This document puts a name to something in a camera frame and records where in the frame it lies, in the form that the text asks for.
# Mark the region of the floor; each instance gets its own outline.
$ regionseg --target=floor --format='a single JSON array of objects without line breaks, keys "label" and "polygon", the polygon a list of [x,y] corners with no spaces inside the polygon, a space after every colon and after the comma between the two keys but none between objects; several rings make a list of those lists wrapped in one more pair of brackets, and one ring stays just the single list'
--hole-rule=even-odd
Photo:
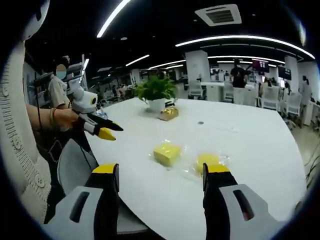
[{"label": "floor", "polygon": [[[177,85],[177,89],[177,98],[188,99],[188,91],[184,90],[183,84]],[[319,157],[314,163],[317,156],[320,156],[320,135],[315,133],[309,126],[303,126],[302,128],[296,127],[291,132],[300,150],[305,174],[307,175],[311,167],[318,163],[320,159]],[[312,171],[307,182],[312,179],[315,172],[315,170]]]}]

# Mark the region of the ceiling light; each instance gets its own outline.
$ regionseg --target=ceiling light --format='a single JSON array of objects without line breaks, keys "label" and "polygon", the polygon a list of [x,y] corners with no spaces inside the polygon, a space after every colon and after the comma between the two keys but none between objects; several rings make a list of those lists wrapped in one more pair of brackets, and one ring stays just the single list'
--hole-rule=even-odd
[{"label": "ceiling light", "polygon": [[145,56],[143,56],[143,57],[140,57],[140,58],[138,58],[138,59],[136,59],[136,60],[134,60],[134,61],[126,64],[125,66],[128,67],[128,66],[130,66],[131,64],[134,64],[134,63],[136,63],[136,62],[138,62],[138,61],[140,61],[140,60],[142,60],[142,59],[148,58],[148,57],[150,57],[149,54],[148,54],[148,55],[145,55]]},{"label": "ceiling light", "polygon": [[183,64],[175,65],[175,66],[168,66],[166,69],[180,68],[180,67],[183,67],[183,66],[184,66]]},{"label": "ceiling light", "polygon": [[89,58],[87,58],[85,61],[84,61],[84,65],[83,65],[83,70],[86,70],[86,67],[89,63]]},{"label": "ceiling light", "polygon": [[203,41],[221,40],[221,39],[256,39],[256,40],[264,40],[264,41],[274,42],[274,43],[278,43],[278,44],[282,44],[282,45],[286,45],[288,47],[294,48],[294,49],[310,56],[312,59],[316,59],[315,56],[313,56],[310,52],[308,52],[298,46],[295,46],[295,45],[288,43],[288,42],[285,42],[285,41],[281,41],[281,40],[277,40],[277,39],[273,39],[273,38],[269,38],[269,37],[264,37],[264,36],[251,36],[251,35],[211,36],[211,37],[205,37],[205,38],[200,38],[200,39],[196,39],[196,40],[186,41],[183,43],[179,43],[175,46],[180,47],[180,46],[194,44],[194,43],[203,42]]},{"label": "ceiling light", "polygon": [[131,0],[122,0],[121,3],[115,8],[115,10],[111,13],[108,19],[103,24],[102,28],[100,29],[97,38],[101,38],[102,35],[106,32],[107,28],[110,26],[112,21],[116,18],[116,16],[120,13],[120,11],[130,2]]},{"label": "ceiling light", "polygon": [[[233,64],[234,61],[217,61],[218,64]],[[240,61],[241,64],[252,64],[252,61]],[[269,67],[276,68],[276,65],[269,64]]]},{"label": "ceiling light", "polygon": [[280,64],[286,64],[284,61],[279,61],[271,58],[266,57],[259,57],[259,56],[209,56],[208,59],[220,59],[220,58],[237,58],[237,59],[259,59],[259,60],[266,60],[266,61],[272,61]]},{"label": "ceiling light", "polygon": [[161,65],[152,66],[152,67],[149,68],[149,70],[150,69],[155,69],[155,68],[158,68],[158,67],[163,67],[163,66],[170,65],[170,64],[182,63],[182,62],[185,62],[185,61],[186,60],[172,61],[172,62],[164,63],[164,64],[161,64]]}]

